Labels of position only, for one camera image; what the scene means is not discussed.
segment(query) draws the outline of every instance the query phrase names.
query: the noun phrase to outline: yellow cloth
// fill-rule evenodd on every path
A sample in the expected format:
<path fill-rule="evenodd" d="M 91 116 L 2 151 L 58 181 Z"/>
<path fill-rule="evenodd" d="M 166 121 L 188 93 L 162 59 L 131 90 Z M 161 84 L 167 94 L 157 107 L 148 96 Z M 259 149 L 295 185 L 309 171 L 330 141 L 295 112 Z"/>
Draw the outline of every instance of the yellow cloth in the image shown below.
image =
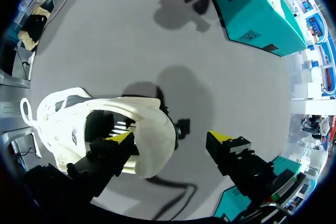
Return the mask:
<path fill-rule="evenodd" d="M 44 15 L 47 17 L 47 19 L 49 18 L 50 16 L 50 12 L 48 12 L 47 10 L 41 8 L 40 6 L 38 5 L 35 5 L 34 8 L 33 8 L 33 11 L 31 13 L 31 15 Z M 32 38 L 30 38 L 29 34 L 27 31 L 20 31 L 19 34 L 18 34 L 18 38 L 19 39 L 22 39 L 22 42 L 23 44 L 25 45 L 25 48 L 27 50 L 32 50 L 39 42 L 39 40 L 37 42 L 34 42 L 32 40 Z"/>

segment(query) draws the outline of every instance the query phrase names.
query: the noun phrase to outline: black cable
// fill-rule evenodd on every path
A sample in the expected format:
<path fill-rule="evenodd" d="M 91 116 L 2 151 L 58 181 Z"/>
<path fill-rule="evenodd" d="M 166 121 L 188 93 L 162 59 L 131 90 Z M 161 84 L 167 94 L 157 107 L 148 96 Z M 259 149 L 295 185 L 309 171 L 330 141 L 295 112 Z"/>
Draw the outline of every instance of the black cable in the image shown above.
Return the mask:
<path fill-rule="evenodd" d="M 21 61 L 22 68 L 23 68 L 23 71 L 24 71 L 25 76 L 26 76 L 26 80 L 28 80 L 28 76 L 27 76 L 27 72 L 26 72 L 26 70 L 25 70 L 24 63 L 27 64 L 28 66 L 29 66 L 29 64 L 28 64 L 28 62 L 26 62 L 26 61 L 24 61 L 24 62 L 22 61 L 22 58 L 21 58 L 21 56 L 20 56 L 20 54 L 19 54 L 19 47 L 18 47 L 18 45 L 16 45 L 16 52 L 17 52 L 17 55 L 19 56 L 19 59 L 20 59 L 20 61 Z"/>
<path fill-rule="evenodd" d="M 31 153 L 31 154 L 34 154 L 36 158 L 40 158 L 39 156 L 36 155 L 36 152 L 30 152 L 31 149 L 32 149 L 32 147 L 30 147 L 26 152 L 17 152 L 17 153 L 15 153 L 15 155 L 16 155 L 17 158 L 20 158 L 20 157 L 26 156 L 28 153 Z"/>
<path fill-rule="evenodd" d="M 32 153 L 33 154 L 34 152 L 30 152 L 31 149 L 32 148 L 30 147 L 26 152 L 18 152 L 15 155 L 16 155 L 17 158 L 20 158 L 20 157 L 26 156 L 28 153 Z"/>
<path fill-rule="evenodd" d="M 189 196 L 188 200 L 186 201 L 186 203 L 184 204 L 184 206 L 169 221 L 175 219 L 187 207 L 187 205 L 189 204 L 190 200 L 194 197 L 194 194 L 197 191 L 196 187 L 194 187 L 193 189 L 194 189 L 194 191 L 190 194 L 190 196 Z"/>
<path fill-rule="evenodd" d="M 155 185 L 166 186 L 171 188 L 181 188 L 184 189 L 184 192 L 178 195 L 176 198 L 168 202 L 164 205 L 161 210 L 154 216 L 152 220 L 158 220 L 162 215 L 164 215 L 169 209 L 171 209 L 174 205 L 176 205 L 187 193 L 188 187 L 192 187 L 194 191 L 188 197 L 188 200 L 184 204 L 184 206 L 170 219 L 175 219 L 189 204 L 195 193 L 197 192 L 197 186 L 189 183 L 178 183 L 178 182 L 171 182 L 168 180 L 161 179 L 157 176 L 147 179 L 148 182 L 153 183 Z"/>

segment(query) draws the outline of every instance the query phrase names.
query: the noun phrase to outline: gray table surface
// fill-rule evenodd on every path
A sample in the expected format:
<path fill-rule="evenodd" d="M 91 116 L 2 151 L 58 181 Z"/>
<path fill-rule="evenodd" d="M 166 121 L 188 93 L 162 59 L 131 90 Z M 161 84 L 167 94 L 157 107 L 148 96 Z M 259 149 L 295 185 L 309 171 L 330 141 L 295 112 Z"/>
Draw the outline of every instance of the gray table surface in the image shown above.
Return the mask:
<path fill-rule="evenodd" d="M 131 217 L 210 216 L 232 186 L 205 149 L 206 132 L 244 136 L 267 161 L 285 145 L 290 122 L 289 78 L 284 59 L 229 41 L 214 6 L 199 16 L 183 0 L 67 0 L 47 26 L 32 70 L 30 100 L 36 111 L 48 94 L 82 87 L 94 97 L 164 95 L 173 120 L 191 119 L 158 177 L 167 187 L 121 174 L 95 204 Z M 39 142 L 43 162 L 52 155 Z"/>

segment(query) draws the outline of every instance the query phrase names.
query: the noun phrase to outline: shoe logo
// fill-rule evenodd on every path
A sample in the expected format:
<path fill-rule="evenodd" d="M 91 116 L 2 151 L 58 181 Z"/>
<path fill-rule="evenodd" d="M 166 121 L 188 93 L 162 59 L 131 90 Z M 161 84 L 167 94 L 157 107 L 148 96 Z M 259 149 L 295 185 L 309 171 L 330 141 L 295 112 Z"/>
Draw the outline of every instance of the shoe logo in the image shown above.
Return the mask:
<path fill-rule="evenodd" d="M 77 130 L 73 128 L 72 135 L 71 135 L 73 143 L 77 146 Z"/>

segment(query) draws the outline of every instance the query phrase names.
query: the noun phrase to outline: shoe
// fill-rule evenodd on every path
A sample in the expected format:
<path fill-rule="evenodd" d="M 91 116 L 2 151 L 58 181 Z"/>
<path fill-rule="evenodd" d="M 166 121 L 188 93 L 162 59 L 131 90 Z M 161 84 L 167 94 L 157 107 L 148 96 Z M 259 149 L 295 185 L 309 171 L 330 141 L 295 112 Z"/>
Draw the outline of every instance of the shoe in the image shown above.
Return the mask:
<path fill-rule="evenodd" d="M 136 150 L 123 172 L 150 178 L 168 162 L 174 152 L 176 130 L 160 108 L 160 100 L 143 97 L 92 98 L 81 88 L 46 96 L 33 120 L 28 99 L 20 102 L 23 120 L 37 130 L 45 147 L 53 153 L 60 171 L 76 163 L 90 150 L 89 143 L 133 131 Z M 28 118 L 24 112 L 27 104 Z"/>

